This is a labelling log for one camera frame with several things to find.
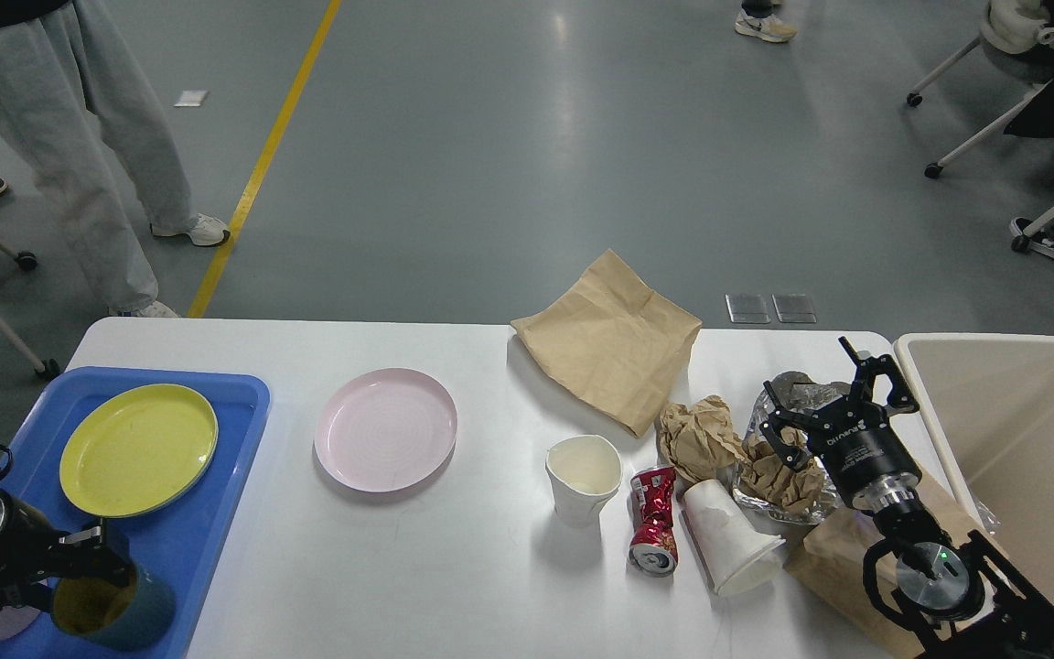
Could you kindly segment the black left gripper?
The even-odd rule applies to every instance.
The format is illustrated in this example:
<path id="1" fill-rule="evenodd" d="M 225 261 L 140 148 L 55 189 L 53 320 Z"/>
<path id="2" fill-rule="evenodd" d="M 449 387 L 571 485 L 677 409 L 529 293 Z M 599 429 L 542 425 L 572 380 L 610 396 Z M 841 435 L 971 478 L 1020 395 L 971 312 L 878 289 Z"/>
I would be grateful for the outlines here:
<path id="1" fill-rule="evenodd" d="M 97 578 L 125 587 L 134 571 L 128 538 L 103 518 L 69 534 L 33 506 L 0 498 L 0 610 L 50 610 L 50 578 Z"/>

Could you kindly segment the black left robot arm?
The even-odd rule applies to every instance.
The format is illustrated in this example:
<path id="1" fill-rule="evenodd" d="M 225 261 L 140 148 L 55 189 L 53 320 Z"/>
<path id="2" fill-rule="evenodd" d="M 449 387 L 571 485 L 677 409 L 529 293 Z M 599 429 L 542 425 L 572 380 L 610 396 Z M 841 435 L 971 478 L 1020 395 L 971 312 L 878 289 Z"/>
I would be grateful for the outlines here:
<path id="1" fill-rule="evenodd" d="M 0 482 L 13 464 L 12 451 L 0 445 Z M 97 578 L 125 588 L 134 576 L 126 538 L 110 530 L 103 518 L 70 534 L 0 487 L 0 610 L 51 610 L 50 578 Z"/>

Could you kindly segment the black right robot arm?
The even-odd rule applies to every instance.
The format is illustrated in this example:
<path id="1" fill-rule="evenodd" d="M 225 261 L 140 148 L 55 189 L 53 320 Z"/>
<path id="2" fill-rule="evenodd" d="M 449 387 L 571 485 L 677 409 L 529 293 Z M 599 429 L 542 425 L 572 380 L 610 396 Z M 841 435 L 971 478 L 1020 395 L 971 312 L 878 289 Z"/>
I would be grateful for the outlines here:
<path id="1" fill-rule="evenodd" d="M 766 381 L 758 432 L 795 472 L 818 459 L 881 534 L 863 556 L 868 603 L 915 634 L 925 658 L 1054 658 L 1054 605 L 983 534 L 955 546 L 920 499 L 919 464 L 890 423 L 920 405 L 895 360 L 838 342 L 855 365 L 848 392 L 794 410 Z"/>

